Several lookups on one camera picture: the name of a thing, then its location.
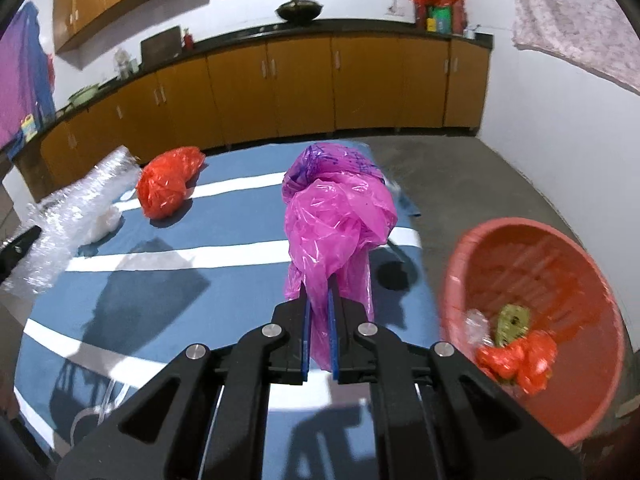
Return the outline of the dark cutting board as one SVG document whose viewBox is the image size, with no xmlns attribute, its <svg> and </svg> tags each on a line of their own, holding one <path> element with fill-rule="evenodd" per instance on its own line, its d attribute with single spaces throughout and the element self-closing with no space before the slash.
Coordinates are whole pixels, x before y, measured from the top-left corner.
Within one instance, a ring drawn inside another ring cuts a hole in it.
<svg viewBox="0 0 640 480">
<path fill-rule="evenodd" d="M 144 70 L 162 65 L 182 53 L 182 36 L 179 26 L 174 26 L 141 41 L 141 61 Z"/>
</svg>

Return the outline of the blue white striped tablecloth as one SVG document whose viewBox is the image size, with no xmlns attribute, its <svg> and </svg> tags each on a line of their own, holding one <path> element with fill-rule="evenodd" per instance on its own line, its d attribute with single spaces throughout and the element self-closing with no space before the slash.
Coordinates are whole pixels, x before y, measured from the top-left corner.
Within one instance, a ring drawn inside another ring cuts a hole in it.
<svg viewBox="0 0 640 480">
<path fill-rule="evenodd" d="M 14 390 L 21 422 L 54 464 L 189 344 L 216 349 L 267 323 L 285 300 L 281 183 L 308 146 L 270 144 L 207 157 L 190 200 L 153 223 L 134 190 L 104 242 L 83 247 L 39 295 L 24 328 Z M 370 253 L 375 321 L 428 347 L 436 306 L 410 217 Z M 302 386 L 273 386 L 264 479 L 377 479 L 369 388 L 338 386 L 311 361 Z"/>
</svg>

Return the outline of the black wok with lid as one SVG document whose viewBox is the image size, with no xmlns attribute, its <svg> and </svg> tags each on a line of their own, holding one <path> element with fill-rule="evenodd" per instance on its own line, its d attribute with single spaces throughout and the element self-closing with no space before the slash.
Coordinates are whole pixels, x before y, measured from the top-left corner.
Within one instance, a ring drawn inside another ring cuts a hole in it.
<svg viewBox="0 0 640 480">
<path fill-rule="evenodd" d="M 314 0 L 288 0 L 277 7 L 276 13 L 283 21 L 306 25 L 318 18 L 322 9 L 322 4 Z"/>
</svg>

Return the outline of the red plastic bag front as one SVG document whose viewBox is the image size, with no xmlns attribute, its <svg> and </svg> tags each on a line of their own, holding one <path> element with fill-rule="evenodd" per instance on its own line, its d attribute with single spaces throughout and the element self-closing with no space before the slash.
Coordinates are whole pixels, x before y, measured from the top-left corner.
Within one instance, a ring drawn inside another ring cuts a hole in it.
<svg viewBox="0 0 640 480">
<path fill-rule="evenodd" d="M 484 344 L 475 351 L 476 365 L 490 378 L 512 382 L 528 396 L 536 396 L 548 386 L 558 346 L 552 336 L 533 330 L 506 347 Z"/>
</svg>

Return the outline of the glass jar on counter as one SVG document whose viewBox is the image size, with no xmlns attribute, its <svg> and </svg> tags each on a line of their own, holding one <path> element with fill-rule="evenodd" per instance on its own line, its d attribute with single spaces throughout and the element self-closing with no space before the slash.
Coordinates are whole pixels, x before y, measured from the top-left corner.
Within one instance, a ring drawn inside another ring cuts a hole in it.
<svg viewBox="0 0 640 480">
<path fill-rule="evenodd" d="M 139 71 L 138 61 L 121 47 L 115 50 L 114 63 L 119 80 L 128 79 Z"/>
</svg>

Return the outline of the red plastic bag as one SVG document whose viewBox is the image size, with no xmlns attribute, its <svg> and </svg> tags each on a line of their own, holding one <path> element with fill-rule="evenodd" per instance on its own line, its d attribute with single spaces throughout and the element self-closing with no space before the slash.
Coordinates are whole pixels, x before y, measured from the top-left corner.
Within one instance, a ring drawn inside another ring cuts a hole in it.
<svg viewBox="0 0 640 480">
<path fill-rule="evenodd" d="M 172 216 L 186 200 L 186 184 L 200 171 L 205 155 L 196 146 L 174 148 L 152 159 L 142 170 L 137 196 L 150 220 Z"/>
<path fill-rule="evenodd" d="M 536 396 L 548 386 L 558 346 L 552 336 L 533 330 L 506 347 L 484 344 L 475 351 L 476 365 L 490 378 L 512 382 L 528 396 Z"/>
</svg>

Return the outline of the magenta plastic bag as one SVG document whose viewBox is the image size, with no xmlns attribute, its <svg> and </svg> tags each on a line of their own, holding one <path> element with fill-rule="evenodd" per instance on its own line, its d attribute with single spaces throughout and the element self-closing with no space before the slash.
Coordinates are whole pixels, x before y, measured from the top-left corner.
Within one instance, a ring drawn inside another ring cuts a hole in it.
<svg viewBox="0 0 640 480">
<path fill-rule="evenodd" d="M 303 289 L 311 305 L 310 356 L 332 367 L 329 279 L 341 295 L 374 319 L 370 251 L 384 245 L 398 215 L 382 171 L 356 148 L 320 142 L 307 146 L 282 182 L 284 232 L 291 263 L 284 294 Z"/>
</svg>

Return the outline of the olive green plastic bag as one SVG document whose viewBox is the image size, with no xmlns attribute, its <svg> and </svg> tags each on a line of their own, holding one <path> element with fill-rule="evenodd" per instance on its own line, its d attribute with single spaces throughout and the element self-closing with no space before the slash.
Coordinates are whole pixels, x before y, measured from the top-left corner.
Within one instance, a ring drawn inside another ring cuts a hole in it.
<svg viewBox="0 0 640 480">
<path fill-rule="evenodd" d="M 506 304 L 498 314 L 495 331 L 497 347 L 506 347 L 515 339 L 524 337 L 529 330 L 530 313 L 526 307 Z"/>
</svg>

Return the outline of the white plastic bag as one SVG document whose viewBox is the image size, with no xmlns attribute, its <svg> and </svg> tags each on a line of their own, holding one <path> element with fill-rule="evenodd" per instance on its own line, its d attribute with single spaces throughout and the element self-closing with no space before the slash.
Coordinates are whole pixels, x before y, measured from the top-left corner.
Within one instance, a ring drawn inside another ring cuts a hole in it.
<svg viewBox="0 0 640 480">
<path fill-rule="evenodd" d="M 466 311 L 465 335 L 468 345 L 475 350 L 480 346 L 492 347 L 494 340 L 491 338 L 490 323 L 488 318 L 477 309 Z"/>
</svg>

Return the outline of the red plastic trash basket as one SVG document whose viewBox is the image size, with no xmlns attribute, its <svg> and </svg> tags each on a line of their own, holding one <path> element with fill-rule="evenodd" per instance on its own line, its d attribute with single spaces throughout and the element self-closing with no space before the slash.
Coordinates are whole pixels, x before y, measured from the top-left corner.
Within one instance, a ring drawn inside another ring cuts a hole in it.
<svg viewBox="0 0 640 480">
<path fill-rule="evenodd" d="M 486 221 L 466 232 L 449 259 L 439 299 L 440 332 L 474 356 L 465 318 L 495 323 L 507 304 L 529 312 L 529 326 L 553 336 L 559 355 L 550 384 L 515 396 L 572 448 L 587 439 L 614 399 L 625 356 L 620 310 L 598 266 L 574 240 L 524 218 Z"/>
</svg>

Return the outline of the green pot on counter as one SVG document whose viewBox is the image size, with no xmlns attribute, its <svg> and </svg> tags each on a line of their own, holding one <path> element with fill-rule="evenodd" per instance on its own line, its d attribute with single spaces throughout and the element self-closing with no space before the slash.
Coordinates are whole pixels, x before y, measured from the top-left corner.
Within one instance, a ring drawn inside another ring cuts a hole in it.
<svg viewBox="0 0 640 480">
<path fill-rule="evenodd" d="M 72 107 L 80 107 L 91 101 L 100 92 L 99 84 L 90 84 L 90 86 L 81 88 L 68 98 L 68 104 Z"/>
</svg>

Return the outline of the colourful small box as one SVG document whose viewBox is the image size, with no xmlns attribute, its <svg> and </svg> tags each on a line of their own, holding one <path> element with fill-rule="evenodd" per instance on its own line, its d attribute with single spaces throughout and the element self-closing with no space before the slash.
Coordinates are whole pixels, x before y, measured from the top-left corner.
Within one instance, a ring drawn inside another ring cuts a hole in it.
<svg viewBox="0 0 640 480">
<path fill-rule="evenodd" d="M 38 133 L 38 124 L 33 114 L 28 114 L 21 122 L 21 132 L 27 143 Z"/>
</svg>

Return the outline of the clear bubble wrap sheet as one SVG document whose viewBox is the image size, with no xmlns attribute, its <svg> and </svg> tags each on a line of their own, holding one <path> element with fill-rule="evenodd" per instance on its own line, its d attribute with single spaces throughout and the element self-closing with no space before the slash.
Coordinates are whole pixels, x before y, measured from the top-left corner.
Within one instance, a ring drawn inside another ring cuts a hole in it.
<svg viewBox="0 0 640 480">
<path fill-rule="evenodd" d="M 100 160 L 78 181 L 30 204 L 26 219 L 9 240 L 31 226 L 40 226 L 40 237 L 26 257 L 1 283 L 1 289 L 17 297 L 32 298 L 51 288 L 78 252 L 90 243 L 99 220 L 116 198 L 130 190 L 141 174 L 134 156 L 120 146 Z"/>
</svg>

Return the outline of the red small bottle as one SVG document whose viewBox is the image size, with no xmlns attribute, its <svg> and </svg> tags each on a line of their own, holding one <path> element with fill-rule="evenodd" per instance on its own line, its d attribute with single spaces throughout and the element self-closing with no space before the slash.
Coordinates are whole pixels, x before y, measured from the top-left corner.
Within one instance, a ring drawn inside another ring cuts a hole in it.
<svg viewBox="0 0 640 480">
<path fill-rule="evenodd" d="M 194 40 L 189 29 L 183 31 L 183 50 L 192 51 L 194 48 Z"/>
</svg>

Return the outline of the lower wooden kitchen cabinets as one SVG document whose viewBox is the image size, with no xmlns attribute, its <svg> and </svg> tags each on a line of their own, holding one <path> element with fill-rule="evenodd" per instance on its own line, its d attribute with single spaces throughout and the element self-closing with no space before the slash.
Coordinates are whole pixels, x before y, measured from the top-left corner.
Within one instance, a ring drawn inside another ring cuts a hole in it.
<svg viewBox="0 0 640 480">
<path fill-rule="evenodd" d="M 183 145 L 222 150 L 350 129 L 474 131 L 493 47 L 487 34 L 394 22 L 247 29 L 110 84 L 45 126 L 14 164 L 41 198 L 119 146 L 145 163 Z"/>
</svg>

